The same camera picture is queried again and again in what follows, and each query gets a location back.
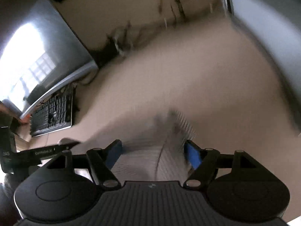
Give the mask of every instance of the computer monitor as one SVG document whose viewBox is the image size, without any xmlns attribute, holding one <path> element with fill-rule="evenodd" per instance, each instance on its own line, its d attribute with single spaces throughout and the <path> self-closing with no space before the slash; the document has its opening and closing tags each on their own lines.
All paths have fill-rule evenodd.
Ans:
<svg viewBox="0 0 301 226">
<path fill-rule="evenodd" d="M 97 69 L 49 0 L 0 0 L 0 101 L 21 119 Z"/>
</svg>

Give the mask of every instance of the white logo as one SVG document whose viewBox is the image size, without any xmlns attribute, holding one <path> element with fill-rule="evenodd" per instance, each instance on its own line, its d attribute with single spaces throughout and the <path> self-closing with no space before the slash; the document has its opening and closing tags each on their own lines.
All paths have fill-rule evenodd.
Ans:
<svg viewBox="0 0 301 226">
<path fill-rule="evenodd" d="M 152 183 L 151 185 L 149 185 L 149 187 L 152 189 L 153 187 L 156 187 L 156 185 Z"/>
</svg>

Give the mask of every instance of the black keyboard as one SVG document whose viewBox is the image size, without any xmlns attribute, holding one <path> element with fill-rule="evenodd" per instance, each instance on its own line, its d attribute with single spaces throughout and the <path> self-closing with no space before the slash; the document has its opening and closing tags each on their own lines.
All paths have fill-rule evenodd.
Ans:
<svg viewBox="0 0 301 226">
<path fill-rule="evenodd" d="M 73 88 L 51 97 L 31 115 L 32 137 L 72 126 Z"/>
</svg>

